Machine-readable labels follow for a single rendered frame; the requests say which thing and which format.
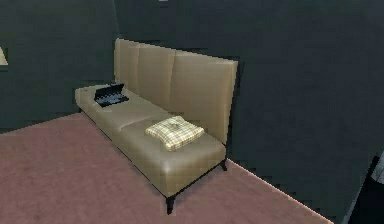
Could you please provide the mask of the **yellow plaid pillow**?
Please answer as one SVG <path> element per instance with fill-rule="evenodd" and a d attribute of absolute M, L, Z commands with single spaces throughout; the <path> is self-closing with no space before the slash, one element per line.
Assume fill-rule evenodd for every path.
<path fill-rule="evenodd" d="M 148 127 L 145 133 L 160 140 L 168 151 L 175 151 L 197 140 L 205 131 L 181 116 L 174 116 Z"/>

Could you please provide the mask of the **beige sofa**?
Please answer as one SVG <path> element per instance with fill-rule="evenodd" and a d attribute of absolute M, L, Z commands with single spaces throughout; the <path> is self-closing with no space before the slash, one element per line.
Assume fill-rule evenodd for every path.
<path fill-rule="evenodd" d="M 96 103 L 96 90 L 111 84 L 78 88 L 75 100 L 166 198 L 171 213 L 178 194 L 214 168 L 226 166 L 238 69 L 235 60 L 118 38 L 111 84 L 123 83 L 122 93 L 129 100 L 107 107 Z M 174 116 L 205 133 L 168 151 L 145 130 Z"/>

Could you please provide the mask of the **black laptop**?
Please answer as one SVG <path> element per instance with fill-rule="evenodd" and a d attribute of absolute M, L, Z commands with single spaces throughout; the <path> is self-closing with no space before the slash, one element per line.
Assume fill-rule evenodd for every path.
<path fill-rule="evenodd" d="M 97 89 L 94 101 L 101 107 L 107 107 L 113 104 L 128 101 L 129 98 L 122 93 L 124 84 L 111 84 L 107 87 Z"/>

